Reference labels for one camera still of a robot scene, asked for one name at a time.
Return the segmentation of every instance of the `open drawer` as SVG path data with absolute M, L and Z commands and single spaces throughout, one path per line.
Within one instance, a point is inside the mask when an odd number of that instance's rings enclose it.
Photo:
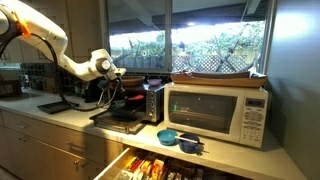
M 138 160 L 144 160 L 140 163 L 139 167 L 135 168 L 135 163 Z M 145 162 L 150 161 L 150 168 L 145 167 Z M 161 171 L 158 177 L 154 176 L 154 171 L 157 165 L 161 166 Z M 146 171 L 149 174 L 148 177 L 142 176 L 141 172 L 145 174 Z M 129 147 L 120 154 L 108 167 L 106 167 L 94 180 L 166 180 L 166 179 L 183 179 L 193 180 L 202 178 L 206 179 L 237 179 L 247 180 L 233 174 L 225 173 L 215 169 L 203 167 L 183 160 L 167 157 L 161 154 L 145 151 L 138 148 Z
M 113 180 L 125 166 L 134 158 L 137 149 L 126 148 L 112 163 L 110 163 L 94 180 Z
M 166 156 L 137 148 L 127 148 L 95 180 L 162 180 Z

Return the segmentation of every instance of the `kitchen appliance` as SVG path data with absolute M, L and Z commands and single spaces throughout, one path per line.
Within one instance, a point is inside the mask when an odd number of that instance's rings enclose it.
M 125 91 L 129 99 L 133 97 L 134 100 L 125 101 L 117 94 L 108 110 L 90 117 L 96 126 L 129 134 L 139 131 L 142 121 L 157 122 L 163 119 L 163 84 L 125 87 Z
M 263 88 L 168 83 L 167 128 L 261 148 L 268 92 Z

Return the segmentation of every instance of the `microwave window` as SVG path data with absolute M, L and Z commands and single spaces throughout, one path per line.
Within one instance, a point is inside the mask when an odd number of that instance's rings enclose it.
M 237 97 L 170 92 L 172 123 L 229 134 Z

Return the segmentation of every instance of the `blue cup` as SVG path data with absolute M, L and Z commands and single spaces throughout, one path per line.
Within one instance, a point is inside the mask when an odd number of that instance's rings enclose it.
M 197 142 L 200 142 L 200 139 L 198 136 L 192 135 L 192 134 L 182 134 L 180 135 L 182 138 L 195 140 Z M 201 154 L 200 145 L 198 143 L 193 143 L 190 141 L 185 141 L 182 139 L 179 139 L 179 147 L 181 151 L 188 153 L 188 154 Z

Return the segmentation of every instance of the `wooden cabinet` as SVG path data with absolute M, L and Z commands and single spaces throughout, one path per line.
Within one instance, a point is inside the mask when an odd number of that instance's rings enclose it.
M 93 179 L 124 151 L 121 143 L 23 115 L 0 117 L 0 165 L 22 179 Z
M 10 129 L 6 135 L 15 175 L 25 180 L 53 179 L 48 145 Z
M 65 0 L 33 0 L 24 1 L 27 5 L 39 11 L 41 14 L 46 16 L 48 19 L 52 20 L 58 26 L 60 26 L 69 36 L 69 28 L 66 15 L 66 5 Z M 71 55 L 71 43 L 68 44 L 68 48 L 65 52 L 66 55 Z M 27 43 L 21 41 L 21 52 L 23 56 L 24 63 L 51 63 L 42 52 L 40 52 L 35 47 L 28 45 Z
M 68 0 L 67 8 L 73 60 L 88 61 L 92 51 L 102 48 L 99 1 Z
M 93 179 L 104 166 L 57 148 L 50 148 L 49 167 L 53 170 L 53 179 Z
M 13 170 L 5 128 L 0 126 L 0 166 Z
M 0 63 L 23 63 L 19 39 L 13 39 L 4 50 Z
M 49 144 L 97 163 L 105 164 L 104 139 L 56 125 L 51 125 L 48 132 L 50 133 Z
M 2 111 L 2 118 L 5 127 L 43 142 L 48 141 L 46 132 L 49 129 L 49 124 L 8 111 Z
M 2 118 L 1 111 L 0 111 L 0 126 L 3 126 L 3 118 Z

